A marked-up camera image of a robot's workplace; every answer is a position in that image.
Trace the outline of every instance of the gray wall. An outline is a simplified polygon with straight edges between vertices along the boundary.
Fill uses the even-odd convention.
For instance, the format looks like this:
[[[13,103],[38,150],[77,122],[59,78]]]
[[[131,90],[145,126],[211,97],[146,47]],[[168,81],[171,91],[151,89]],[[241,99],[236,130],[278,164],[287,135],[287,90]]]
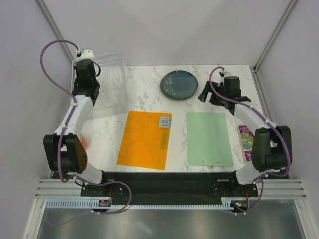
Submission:
[[[300,178],[319,222],[319,1],[301,0],[259,75],[276,122],[293,137],[292,175]]]
[[[66,39],[131,65],[255,64],[289,0],[44,0]]]
[[[0,238],[18,239],[39,179],[49,171],[43,136],[58,126],[68,97],[41,71],[42,47],[55,38],[33,0],[2,1],[0,30]],[[44,64],[70,85],[70,64],[58,45]]]

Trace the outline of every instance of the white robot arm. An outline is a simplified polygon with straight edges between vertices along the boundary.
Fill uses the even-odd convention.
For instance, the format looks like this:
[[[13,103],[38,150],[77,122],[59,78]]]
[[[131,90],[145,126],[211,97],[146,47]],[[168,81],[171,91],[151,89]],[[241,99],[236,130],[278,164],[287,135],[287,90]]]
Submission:
[[[100,67],[99,72],[96,74],[93,60],[94,55],[91,50],[82,51],[79,60],[75,64],[77,77],[72,94],[76,99],[76,103],[72,102],[70,104],[61,125],[54,134],[44,137],[43,145],[50,169],[58,171],[58,140],[64,131],[63,147],[60,155],[63,173],[77,175],[85,181],[99,184],[101,183],[103,172],[87,161],[87,154],[80,142],[83,124],[99,95],[100,85],[96,77],[100,73]]]
[[[212,93],[209,100],[211,104],[224,106],[254,134],[252,159],[243,168],[236,171],[239,184],[251,184],[264,175],[277,173],[285,167],[288,172],[292,163],[290,129],[287,126],[277,125],[252,108],[251,100],[241,96],[238,77],[225,77],[221,84],[207,81],[198,99],[205,102],[208,93]]]

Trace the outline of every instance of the transparent tray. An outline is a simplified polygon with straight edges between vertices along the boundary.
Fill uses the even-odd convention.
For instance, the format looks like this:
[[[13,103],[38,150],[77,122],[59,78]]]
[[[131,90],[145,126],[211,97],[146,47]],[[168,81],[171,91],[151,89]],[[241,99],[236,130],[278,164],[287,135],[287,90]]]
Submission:
[[[80,59],[72,62],[71,90],[75,80],[74,65]],[[89,115],[90,119],[114,116],[128,112],[127,79],[124,68],[124,57],[121,52],[95,56],[94,60],[101,67],[97,77],[100,83],[100,93]]]

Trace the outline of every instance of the label sticker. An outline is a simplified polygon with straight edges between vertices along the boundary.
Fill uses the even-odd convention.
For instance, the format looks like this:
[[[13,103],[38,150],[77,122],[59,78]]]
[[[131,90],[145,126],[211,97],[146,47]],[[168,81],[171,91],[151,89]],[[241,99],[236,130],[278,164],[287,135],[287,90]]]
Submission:
[[[159,127],[160,128],[170,128],[171,117],[161,116],[159,118]]]

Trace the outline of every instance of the cable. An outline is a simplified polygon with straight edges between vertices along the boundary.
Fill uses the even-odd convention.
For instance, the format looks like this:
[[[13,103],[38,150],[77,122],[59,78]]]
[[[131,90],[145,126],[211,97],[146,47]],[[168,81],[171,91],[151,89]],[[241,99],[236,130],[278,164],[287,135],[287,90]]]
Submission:
[[[48,225],[51,227],[58,228],[58,227],[64,226],[64,225],[68,224],[69,222],[74,221],[75,219],[78,219],[79,217],[86,215],[86,214],[89,214],[89,213],[92,213],[92,211],[85,211],[85,212],[67,220],[66,222],[59,223],[59,224],[53,224],[53,223],[49,222],[47,215],[45,215],[45,222],[48,223]]]
[[[259,118],[261,118],[261,119],[266,123],[266,125],[268,125],[268,126],[276,133],[277,137],[279,138],[280,142],[281,142],[282,145],[283,145],[283,148],[284,148],[284,151],[285,151],[285,154],[286,154],[286,157],[287,157],[287,168],[286,168],[286,170],[285,170],[283,173],[268,173],[268,174],[275,175],[275,176],[280,176],[280,177],[285,177],[285,176],[287,176],[288,173],[289,173],[289,171],[290,171],[291,158],[290,158],[289,150],[288,150],[288,147],[287,147],[287,145],[286,145],[286,142],[285,142],[284,138],[281,136],[281,134],[278,132],[278,130],[277,130],[275,127],[273,127],[273,126],[268,122],[268,120],[267,120],[258,110],[256,110],[255,108],[251,107],[251,106],[248,105],[248,104],[245,104],[245,103],[242,103],[242,102],[235,101],[235,100],[229,99],[229,98],[227,98],[227,97],[224,97],[224,96],[222,96],[221,94],[219,94],[219,93],[215,90],[215,88],[214,88],[214,86],[213,86],[213,83],[212,83],[212,80],[211,80],[211,77],[212,77],[213,73],[214,73],[217,69],[222,69],[223,71],[225,71],[225,68],[224,68],[224,67],[218,66],[218,67],[216,67],[215,69],[213,69],[212,72],[210,73],[210,75],[209,75],[209,84],[210,84],[210,86],[211,86],[213,92],[214,92],[218,97],[222,98],[223,100],[226,100],[226,101],[229,101],[229,102],[232,102],[232,103],[235,103],[235,104],[240,104],[240,105],[242,105],[242,106],[245,106],[245,107],[251,109],[256,115],[259,116]],[[261,178],[263,178],[263,177],[264,177],[264,174],[261,175],[261,176],[259,176],[259,177],[257,177],[254,181],[257,181],[257,180],[259,180],[259,179],[261,179]]]
[[[241,208],[238,207],[238,206],[236,206],[236,208],[237,208],[238,210],[241,210],[242,212],[247,212],[247,210],[249,209],[249,203],[248,203],[248,201],[247,201],[247,210],[243,210],[243,209],[241,209]]]
[[[214,92],[218,97],[222,98],[223,100],[229,101],[229,102],[232,102],[232,103],[235,103],[235,104],[240,104],[240,105],[242,105],[242,106],[244,106],[244,107],[247,107],[247,108],[251,109],[257,116],[259,116],[259,118],[261,118],[261,119],[266,123],[266,125],[268,125],[268,126],[275,132],[275,134],[277,135],[277,137],[279,138],[280,142],[281,142],[282,145],[283,145],[283,148],[284,148],[284,151],[285,151],[285,154],[286,154],[286,158],[287,158],[287,168],[286,168],[286,170],[285,170],[283,173],[268,173],[268,174],[275,175],[275,176],[279,176],[279,177],[285,177],[285,176],[287,176],[288,173],[289,173],[289,171],[290,171],[290,167],[291,167],[291,158],[290,158],[289,150],[288,150],[288,147],[287,147],[287,145],[286,145],[286,142],[285,142],[284,138],[281,136],[281,134],[278,132],[278,130],[277,130],[275,127],[273,127],[272,124],[270,124],[270,123],[268,122],[268,120],[267,120],[258,110],[256,110],[255,108],[251,107],[251,106],[248,105],[248,104],[245,104],[245,103],[242,103],[242,102],[235,101],[235,100],[229,99],[229,98],[227,98],[227,97],[224,97],[224,96],[222,96],[221,94],[219,94],[219,93],[215,90],[215,88],[214,88],[214,86],[213,86],[213,82],[212,82],[212,80],[211,80],[211,77],[212,77],[213,73],[214,73],[217,69],[222,69],[223,71],[225,71],[225,68],[222,67],[222,66],[218,66],[218,67],[216,67],[215,69],[212,70],[212,72],[211,72],[210,75],[209,75],[209,84],[210,84],[211,89],[213,90],[213,92]],[[261,197],[262,197],[262,195],[263,195],[263,192],[264,192],[264,181],[262,180],[262,178],[263,178],[264,176],[265,176],[265,175],[262,174],[262,175],[260,175],[259,177],[255,178],[255,179],[253,180],[255,183],[261,182],[261,191],[260,191],[259,197],[258,197],[256,203],[254,204],[254,206],[252,206],[251,208],[247,209],[247,211],[245,211],[245,212],[236,213],[235,215],[237,215],[237,214],[244,214],[244,215],[246,215],[247,212],[251,211],[252,209],[254,209],[254,208],[256,207],[256,205],[257,205],[258,202],[260,201],[260,199],[261,199]]]
[[[101,67],[99,66],[99,64],[98,64],[98,63],[96,63],[96,62],[94,62],[94,61],[93,61],[93,64],[97,65],[97,66],[98,66],[98,68],[99,68],[98,73],[95,75],[95,77],[98,77],[98,76],[101,74]]]
[[[90,185],[93,185],[93,186],[97,186],[97,187],[102,187],[102,186],[107,186],[107,185],[110,185],[110,184],[122,184],[124,185],[128,191],[129,191],[129,200],[128,202],[120,209],[114,211],[114,212],[104,212],[104,213],[100,213],[100,214],[116,214],[116,213],[120,213],[122,211],[124,211],[126,209],[126,207],[130,204],[131,202],[131,199],[132,199],[132,192],[131,192],[131,189],[129,188],[129,186],[124,183],[124,182],[120,182],[120,181],[112,181],[112,182],[107,182],[107,183],[102,183],[102,184],[97,184],[97,183],[92,183],[92,182],[88,182],[84,179],[82,179],[81,177],[77,176],[77,175],[71,175],[70,177],[68,177],[67,179],[64,179],[63,178],[63,173],[62,173],[62,166],[61,166],[61,146],[62,146],[62,139],[63,139],[63,136],[64,136],[64,133],[65,133],[65,130],[68,126],[68,123],[69,121],[71,120],[71,117],[75,111],[75,108],[76,108],[76,98],[74,95],[72,95],[71,92],[69,92],[67,89],[63,88],[61,85],[59,85],[58,83],[56,83],[47,73],[47,71],[45,70],[44,68],[44,65],[43,65],[43,55],[44,55],[44,52],[46,51],[46,49],[51,46],[52,44],[54,43],[57,43],[57,42],[66,42],[66,43],[69,43],[69,44],[72,44],[73,46],[75,46],[76,50],[78,51],[79,50],[79,47],[73,43],[72,41],[68,41],[68,40],[55,40],[55,41],[51,41],[49,42],[48,44],[45,45],[45,47],[42,49],[41,51],[41,54],[40,54],[40,65],[41,65],[41,69],[42,71],[44,72],[45,76],[49,79],[49,81],[54,84],[56,87],[58,87],[59,89],[61,89],[62,91],[64,91],[65,93],[67,93],[73,100],[74,104],[73,104],[73,107],[71,109],[71,112],[69,114],[69,116],[67,117],[66,121],[65,121],[65,126],[62,128],[62,131],[61,131],[61,135],[59,137],[59,142],[58,142],[58,152],[57,152],[57,161],[58,161],[58,173],[59,173],[59,177],[60,177],[60,180],[62,181],[62,183],[66,183],[68,182],[70,179],[74,178],[74,179],[79,179],[80,181],[84,182],[84,183],[88,183]],[[98,75],[101,73],[101,68],[100,66],[98,65],[99,67],[99,72],[98,72]]]
[[[253,210],[257,206],[258,202],[260,201],[260,199],[261,199],[261,197],[263,196],[263,193],[264,193],[264,180],[260,179],[256,183],[259,183],[259,182],[261,182],[261,189],[260,189],[259,197],[258,197],[256,203],[251,208],[248,208],[246,211],[241,212],[241,213],[236,213],[235,215],[238,215],[238,214],[246,215],[246,213],[250,212],[251,210]]]

